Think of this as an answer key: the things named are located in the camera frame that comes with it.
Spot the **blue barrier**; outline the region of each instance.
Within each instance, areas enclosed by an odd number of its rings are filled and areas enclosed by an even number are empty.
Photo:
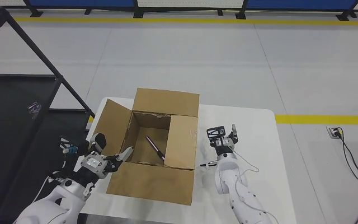
[[[133,7],[133,0],[30,0],[33,6]],[[250,9],[346,10],[354,0],[249,0]]]
[[[133,7],[132,0],[30,0],[32,6]]]
[[[354,0],[249,0],[248,8],[288,10],[344,10]]]

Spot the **table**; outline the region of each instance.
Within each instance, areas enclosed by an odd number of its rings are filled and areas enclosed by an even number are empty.
[[[104,98],[89,130],[87,140],[90,140],[93,135],[107,99],[128,109],[132,108],[134,102],[133,99]],[[215,149],[209,146],[206,129],[223,125],[229,133],[233,123],[236,124],[239,137],[235,150],[260,169],[259,173],[246,172],[248,187],[258,196],[265,210],[277,217],[280,224],[296,224],[273,112],[263,109],[212,105],[199,106],[195,180],[191,206],[106,194],[111,177],[109,174],[106,179],[97,182],[81,213],[166,223],[237,224],[238,221],[229,206],[228,195],[219,195],[216,191],[215,167],[209,169],[200,167],[201,163],[216,159]],[[80,160],[82,157],[79,158],[75,170],[79,169]],[[249,165],[240,158],[239,164],[245,169],[249,168]]]

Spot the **cable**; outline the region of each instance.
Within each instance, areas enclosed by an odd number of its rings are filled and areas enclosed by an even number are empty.
[[[252,166],[252,167],[254,167],[254,168],[256,169],[256,170],[247,169],[247,170],[245,170],[242,174],[240,174],[239,177],[241,177],[242,175],[244,175],[245,172],[247,172],[247,171],[260,172],[259,168],[255,167],[254,165],[252,165],[251,163],[249,163],[247,160],[245,160],[244,157],[242,157],[239,153],[237,153],[235,150],[233,150],[230,146],[229,146],[229,148],[230,148],[236,155],[238,155],[240,158],[242,158],[247,164],[249,164],[250,166]]]
[[[255,208],[255,207],[253,207],[253,206],[247,204],[247,203],[241,198],[241,196],[240,196],[240,194],[238,193],[237,188],[236,188],[238,181],[239,181],[239,177],[236,178],[235,191],[236,191],[237,195],[239,196],[240,201],[243,202],[243,203],[244,203],[245,205],[247,205],[248,207],[254,209],[254,210],[257,210],[257,211],[259,211],[259,212],[263,212],[263,213],[265,213],[265,214],[266,214],[266,213],[269,214],[270,216],[272,216],[272,217],[275,219],[275,221],[277,222],[277,224],[280,224],[279,221],[277,220],[277,218],[276,218],[273,214],[271,214],[271,213],[268,212],[268,211],[261,210],[261,209],[259,209],[259,208]]]
[[[31,204],[33,204],[33,202],[35,202],[36,199],[38,198],[38,196],[40,195],[40,193],[41,193],[42,189],[44,188],[44,186],[45,186],[46,181],[48,180],[48,178],[50,178],[50,176],[48,176],[48,177],[45,179],[43,185],[41,186],[41,188],[40,188],[40,190],[39,190],[39,192],[38,192],[38,194],[36,195],[35,199],[31,202]]]
[[[354,157],[353,157],[353,154],[352,152],[349,150],[349,148],[347,147],[346,143],[345,143],[345,135],[344,135],[344,132],[343,132],[343,129],[341,127],[338,127],[337,129],[340,129],[342,131],[342,134],[340,133],[340,131],[338,130],[338,137],[340,138],[340,140],[342,141],[343,143],[343,153],[345,155],[345,159],[346,159],[346,162],[347,162],[347,165],[349,167],[349,169],[351,170],[352,174],[354,175],[354,177],[358,180],[358,177],[357,175],[353,172],[353,169],[351,168],[351,165],[349,164],[348,162],[348,159],[347,159],[347,155],[346,155],[346,149],[348,150],[349,154],[351,155],[351,158],[352,158],[352,161],[354,163],[354,166],[358,169],[358,166],[356,164],[356,161],[354,160]]]

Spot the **sticker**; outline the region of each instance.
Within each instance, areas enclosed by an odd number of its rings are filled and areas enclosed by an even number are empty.
[[[89,164],[93,168],[96,168],[96,167],[98,167],[100,162],[98,160],[95,160],[94,158],[89,158],[88,161],[87,161],[87,164]]]
[[[38,102],[32,103],[30,106],[27,107],[29,110],[29,114],[32,114],[32,119],[36,118],[38,113],[40,112],[42,106]]]

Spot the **floor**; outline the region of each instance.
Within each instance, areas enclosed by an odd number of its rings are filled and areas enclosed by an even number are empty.
[[[27,12],[13,11],[14,16]],[[72,11],[48,17],[81,17]],[[213,17],[174,13],[173,16]],[[92,17],[114,13],[94,12]],[[115,16],[131,17],[129,13]],[[168,14],[149,14],[148,17]],[[248,18],[335,20],[327,14],[248,13]],[[94,110],[137,87],[200,94],[201,104],[275,114],[356,115],[357,26],[151,23],[20,23]],[[8,26],[0,29],[0,73],[50,71]],[[81,108],[62,88],[54,108]],[[354,223],[358,181],[326,125],[278,124],[297,223]],[[358,157],[355,125],[342,126]],[[90,216],[87,223],[144,223]]]

